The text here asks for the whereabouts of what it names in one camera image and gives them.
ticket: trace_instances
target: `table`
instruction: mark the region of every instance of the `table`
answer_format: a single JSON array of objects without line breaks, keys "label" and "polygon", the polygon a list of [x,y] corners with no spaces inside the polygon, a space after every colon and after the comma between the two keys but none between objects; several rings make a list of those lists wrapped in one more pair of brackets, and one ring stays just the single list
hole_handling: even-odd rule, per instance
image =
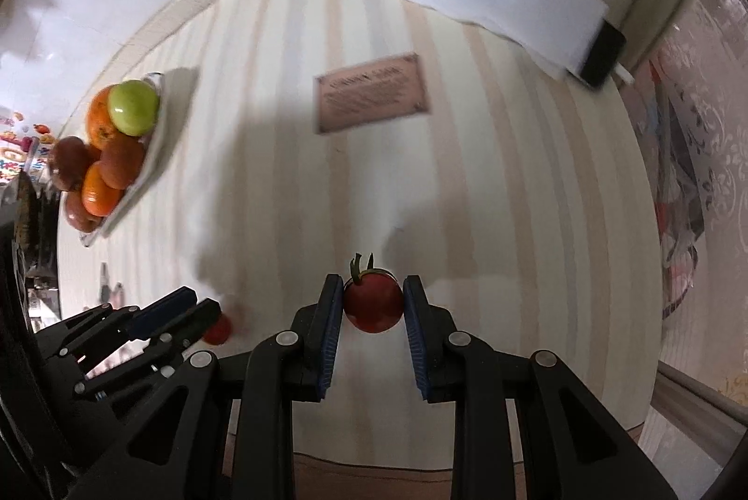
[{"label": "table", "polygon": [[[313,77],[415,51],[431,113],[314,132]],[[145,305],[181,285],[222,301],[220,356],[287,327],[325,274],[373,251],[497,350],[555,351],[626,427],[657,365],[657,226],[616,87],[554,82],[517,45],[402,0],[218,0],[129,72],[166,72],[151,188],[88,250],[59,234],[65,315],[99,266]],[[403,321],[345,318],[322,405],[295,449],[349,464],[449,468],[449,406],[421,401]]]}]

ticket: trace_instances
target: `blue gripper pad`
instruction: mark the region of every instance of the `blue gripper pad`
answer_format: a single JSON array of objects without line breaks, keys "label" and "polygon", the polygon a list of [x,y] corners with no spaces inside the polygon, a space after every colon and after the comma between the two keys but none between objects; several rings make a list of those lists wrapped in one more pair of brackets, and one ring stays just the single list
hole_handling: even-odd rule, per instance
[{"label": "blue gripper pad", "polygon": [[160,327],[197,304],[197,294],[189,287],[180,287],[158,302],[138,312],[127,324],[130,340],[147,340]]},{"label": "blue gripper pad", "polygon": [[338,351],[340,324],[343,320],[343,282],[338,280],[335,287],[332,304],[328,312],[327,323],[320,347],[319,378],[317,379],[317,394],[324,398],[332,382],[332,371],[335,366],[335,354]]},{"label": "blue gripper pad", "polygon": [[426,400],[429,396],[431,385],[429,384],[429,376],[426,371],[424,331],[421,328],[420,319],[418,317],[414,288],[410,285],[410,278],[411,277],[408,277],[403,283],[403,297],[405,297],[405,328],[408,331],[410,358],[413,360],[413,373],[415,373],[416,385],[421,392],[421,396]]}]

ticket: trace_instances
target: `tomato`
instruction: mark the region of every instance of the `tomato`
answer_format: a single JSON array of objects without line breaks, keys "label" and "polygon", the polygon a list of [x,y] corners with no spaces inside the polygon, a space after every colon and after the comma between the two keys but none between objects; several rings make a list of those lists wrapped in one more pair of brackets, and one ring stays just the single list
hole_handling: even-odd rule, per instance
[{"label": "tomato", "polygon": [[68,192],[65,197],[65,217],[74,229],[88,234],[93,232],[101,223],[101,218],[91,215],[83,207],[81,195],[78,192]]},{"label": "tomato", "polygon": [[105,217],[114,210],[122,198],[122,190],[111,188],[101,179],[101,163],[96,162],[88,168],[83,180],[81,200],[83,207],[91,215]]},{"label": "tomato", "polygon": [[397,279],[387,270],[369,267],[359,272],[360,255],[351,262],[351,278],[343,291],[343,311],[349,321],[366,333],[387,331],[403,315],[405,300]]},{"label": "tomato", "polygon": [[114,85],[107,86],[96,93],[96,97],[92,99],[86,113],[86,134],[88,135],[88,140],[99,150],[103,150],[106,143],[119,134],[119,131],[109,117],[109,110],[107,109],[109,92],[112,87]]},{"label": "tomato", "polygon": [[231,320],[222,312],[218,320],[203,333],[203,342],[209,343],[211,346],[218,346],[226,342],[231,336],[231,331]]}]

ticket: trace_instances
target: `card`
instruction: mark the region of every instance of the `card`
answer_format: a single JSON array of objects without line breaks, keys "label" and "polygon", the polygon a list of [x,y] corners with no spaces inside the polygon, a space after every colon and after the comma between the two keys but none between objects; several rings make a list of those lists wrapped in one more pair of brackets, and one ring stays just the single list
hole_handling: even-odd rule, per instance
[{"label": "card", "polygon": [[415,53],[335,70],[316,81],[322,134],[429,111]]}]

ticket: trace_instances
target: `screw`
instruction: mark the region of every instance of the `screw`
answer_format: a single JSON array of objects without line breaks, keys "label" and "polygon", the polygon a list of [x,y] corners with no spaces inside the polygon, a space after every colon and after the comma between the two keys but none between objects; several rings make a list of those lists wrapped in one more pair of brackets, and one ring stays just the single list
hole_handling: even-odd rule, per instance
[{"label": "screw", "polygon": [[535,354],[535,362],[541,367],[552,367],[558,362],[558,358],[549,350],[539,350]]},{"label": "screw", "polygon": [[453,331],[449,340],[452,346],[467,346],[470,343],[470,336],[464,331]]},{"label": "screw", "polygon": [[201,350],[199,353],[195,353],[189,358],[189,364],[192,365],[192,367],[201,368],[210,364],[212,360],[213,356],[211,353]]},{"label": "screw", "polygon": [[293,346],[298,342],[298,334],[295,331],[282,331],[275,336],[275,341],[281,346]]}]

